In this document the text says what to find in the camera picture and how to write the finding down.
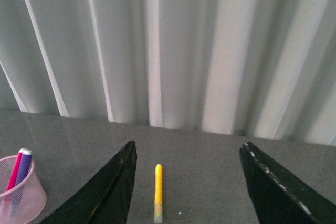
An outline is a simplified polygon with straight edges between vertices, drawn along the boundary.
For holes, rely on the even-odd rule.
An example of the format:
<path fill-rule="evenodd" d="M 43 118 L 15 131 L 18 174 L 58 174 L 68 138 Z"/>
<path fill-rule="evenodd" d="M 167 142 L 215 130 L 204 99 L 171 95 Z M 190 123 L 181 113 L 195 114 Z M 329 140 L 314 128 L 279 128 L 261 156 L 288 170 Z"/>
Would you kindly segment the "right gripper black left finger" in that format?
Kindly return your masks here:
<path fill-rule="evenodd" d="M 136 167 L 136 143 L 129 141 L 42 223 L 126 223 Z"/>

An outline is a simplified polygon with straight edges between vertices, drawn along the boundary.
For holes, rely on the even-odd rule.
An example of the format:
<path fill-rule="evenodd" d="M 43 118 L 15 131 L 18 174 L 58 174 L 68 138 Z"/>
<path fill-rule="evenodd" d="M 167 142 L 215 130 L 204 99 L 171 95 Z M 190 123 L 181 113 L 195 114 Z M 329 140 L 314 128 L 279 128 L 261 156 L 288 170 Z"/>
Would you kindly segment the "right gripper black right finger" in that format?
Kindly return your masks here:
<path fill-rule="evenodd" d="M 249 197 L 260 223 L 335 223 L 335 204 L 247 142 L 239 149 Z"/>

